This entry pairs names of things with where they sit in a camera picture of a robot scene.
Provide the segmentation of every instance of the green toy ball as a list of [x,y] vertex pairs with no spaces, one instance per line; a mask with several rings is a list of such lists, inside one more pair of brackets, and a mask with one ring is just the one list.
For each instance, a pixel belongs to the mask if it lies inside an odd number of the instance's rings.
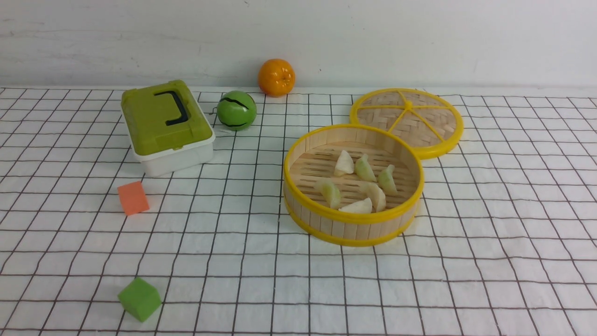
[[246,129],[257,116],[257,106],[251,96],[242,91],[226,93],[217,107],[218,119],[235,131]]

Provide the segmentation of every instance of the steamer basket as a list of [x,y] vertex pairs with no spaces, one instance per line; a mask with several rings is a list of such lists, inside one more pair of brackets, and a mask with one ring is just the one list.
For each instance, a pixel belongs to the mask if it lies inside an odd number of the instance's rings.
[[392,133],[421,160],[451,151],[464,131],[462,117],[450,103],[409,88],[387,88],[362,96],[350,110],[350,123]]
[[[386,196],[386,210],[371,214],[331,209],[313,185],[331,178],[341,192],[341,206],[365,198],[355,174],[334,176],[342,150],[353,161],[369,155],[376,176],[394,164],[397,196]],[[372,246],[400,235],[410,225],[423,193],[423,168],[413,150],[395,135],[357,124],[327,126],[312,131],[290,148],[284,160],[284,199],[293,220],[313,236],[346,246]]]

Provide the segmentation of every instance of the box handle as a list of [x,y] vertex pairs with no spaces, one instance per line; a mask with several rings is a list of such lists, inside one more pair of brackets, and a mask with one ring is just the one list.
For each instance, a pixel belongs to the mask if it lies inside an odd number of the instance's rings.
[[170,95],[172,95],[172,98],[174,99],[174,101],[176,103],[176,106],[178,106],[179,111],[180,111],[180,118],[174,119],[174,120],[167,120],[166,121],[166,126],[172,126],[172,125],[180,124],[180,123],[183,123],[183,122],[189,120],[189,114],[187,113],[186,109],[184,108],[182,100],[180,100],[179,96],[177,95],[177,93],[175,91],[160,92],[160,93],[154,94],[154,96],[159,96],[161,94],[170,94]]

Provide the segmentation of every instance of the plastic storage box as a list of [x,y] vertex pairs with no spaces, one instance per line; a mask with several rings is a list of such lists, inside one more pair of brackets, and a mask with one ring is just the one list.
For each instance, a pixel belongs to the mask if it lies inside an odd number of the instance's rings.
[[208,162],[214,130],[180,80],[122,94],[122,114],[135,158],[151,177]]

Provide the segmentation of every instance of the dumpling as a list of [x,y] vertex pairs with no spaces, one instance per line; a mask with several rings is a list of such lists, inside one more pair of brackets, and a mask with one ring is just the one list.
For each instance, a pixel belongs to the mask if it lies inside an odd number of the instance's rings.
[[385,191],[386,195],[398,195],[394,177],[392,176],[394,168],[394,165],[391,164],[379,173],[379,186]]
[[352,161],[352,157],[347,151],[342,150],[338,161],[336,161],[336,168],[334,169],[334,175],[342,176],[344,174],[352,174],[355,172],[355,163]]
[[386,210],[386,195],[375,183],[366,183],[361,186],[361,192],[367,195],[373,203],[375,212]]
[[364,200],[356,201],[352,204],[348,204],[347,206],[343,206],[339,208],[338,211],[350,213],[371,213],[371,206],[371,199],[367,197]]
[[325,201],[328,202],[330,208],[338,209],[341,200],[340,189],[338,189],[331,179],[320,179],[315,182],[313,187],[324,196]]
[[355,163],[355,173],[360,179],[367,182],[377,182],[373,169],[369,165],[369,155],[363,154],[363,156]]

